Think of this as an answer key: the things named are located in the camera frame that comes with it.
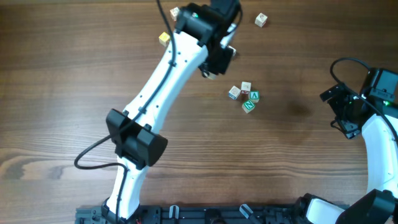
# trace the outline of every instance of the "black cable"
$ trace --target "black cable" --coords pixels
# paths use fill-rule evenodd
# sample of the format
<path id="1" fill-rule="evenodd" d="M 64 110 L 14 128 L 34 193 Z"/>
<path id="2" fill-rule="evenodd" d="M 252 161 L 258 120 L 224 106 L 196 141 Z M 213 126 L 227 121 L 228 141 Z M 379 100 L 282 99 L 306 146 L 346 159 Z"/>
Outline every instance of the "black cable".
<path id="1" fill-rule="evenodd" d="M 148 98 L 148 100 L 145 102 L 144 106 L 142 106 L 141 108 L 139 108 L 139 112 L 136 115 L 136 117 L 134 117 L 127 125 L 125 125 L 123 128 L 121 128 L 118 132 L 114 133 L 113 135 L 108 135 L 105 138 L 97 141 L 96 143 L 92 144 L 91 146 L 87 147 L 83 152 L 81 152 L 75 159 L 74 161 L 74 165 L 77 169 L 83 169 L 83 170 L 93 170 L 93 169 L 100 169 L 100 168 L 105 168 L 105 167 L 110 167 L 110 166 L 121 166 L 124 169 L 123 172 L 123 178 L 122 178 L 122 182 L 121 182 L 121 186 L 119 188 L 119 194 L 118 194 L 118 198 L 116 201 L 116 213 L 115 213 L 115 221 L 116 224 L 118 224 L 119 221 L 119 203 L 121 200 L 121 195 L 123 192 L 123 187 L 124 187 L 124 183 L 126 181 L 126 177 L 127 177 L 127 172 L 129 171 L 129 169 L 121 163 L 118 162 L 113 162 L 113 163 L 109 163 L 109 164 L 103 164 L 103 165 L 99 165 L 99 166 L 81 166 L 78 164 L 78 161 L 88 152 L 90 152 L 92 149 L 94 149 L 95 147 L 99 146 L 100 144 L 106 142 L 107 140 L 117 136 L 118 134 L 121 134 L 123 132 L 125 132 L 125 130 L 127 130 L 128 128 L 130 128 L 134 122 L 141 116 L 142 113 L 146 112 L 146 108 L 149 106 L 149 104 L 151 103 L 151 101 L 155 98 L 156 94 L 159 92 L 159 90 L 162 88 L 163 84 L 165 83 L 165 81 L 167 80 L 167 78 L 169 77 L 172 69 L 173 69 L 173 64 L 175 63 L 175 57 L 176 57 L 176 46 L 175 46 L 175 40 L 174 40 L 174 36 L 173 36 L 173 32 L 170 28 L 170 24 L 166 19 L 166 16 L 164 14 L 164 11 L 162 9 L 162 6 L 160 5 L 160 1 L 156 0 L 157 3 L 157 7 L 159 8 L 159 12 L 160 15 L 163 18 L 163 21 L 166 25 L 167 31 L 170 34 L 170 40 L 171 40 L 171 44 L 172 44 L 172 59 L 170 60 L 170 65 L 169 68 L 167 69 L 162 81 L 160 81 L 159 85 L 157 86 L 157 88 L 154 90 L 153 94 Z"/>
<path id="2" fill-rule="evenodd" d="M 398 135 L 397 135 L 397 131 L 394 129 L 393 125 L 391 124 L 391 122 L 387 119 L 387 117 L 380 112 L 375 106 L 373 106 L 367 99 L 363 98 L 362 96 L 360 96 L 359 94 L 357 94 L 354 90 L 350 89 L 348 86 L 345 85 L 345 83 L 343 83 L 342 81 L 340 81 L 335 73 L 333 72 L 333 68 L 335 67 L 335 65 L 338 62 L 344 61 L 344 60 L 351 60 L 354 62 L 358 62 L 361 65 L 363 65 L 364 67 L 366 67 L 366 69 L 368 70 L 368 72 L 370 71 L 370 67 L 369 65 L 367 65 L 365 62 L 356 59 L 356 58 L 351 58 L 351 57 L 344 57 L 344 58 L 339 58 L 337 60 L 335 60 L 331 65 L 330 65 L 330 75 L 336 80 L 336 82 L 338 84 L 340 84 L 344 89 L 346 89 L 347 91 L 349 91 L 352 95 L 356 96 L 358 99 L 362 100 L 365 104 L 367 104 L 373 111 L 375 111 L 387 124 L 387 126 L 389 127 L 389 129 L 392 132 L 392 135 L 394 136 L 394 140 L 393 141 L 398 141 Z"/>
<path id="3" fill-rule="evenodd" d="M 228 35 L 230 35 L 230 34 L 232 34 L 233 32 L 235 32 L 236 29 L 238 28 L 238 26 L 240 25 L 240 23 L 241 23 L 241 21 L 242 21 L 242 18 L 243 18 L 242 5 L 239 5 L 239 14 L 240 14 L 240 15 L 239 15 L 239 21 L 236 23 L 236 26 L 234 27 L 233 30 L 231 30 L 231 32 L 227 32 L 227 33 L 225 34 L 225 37 L 228 36 Z"/>

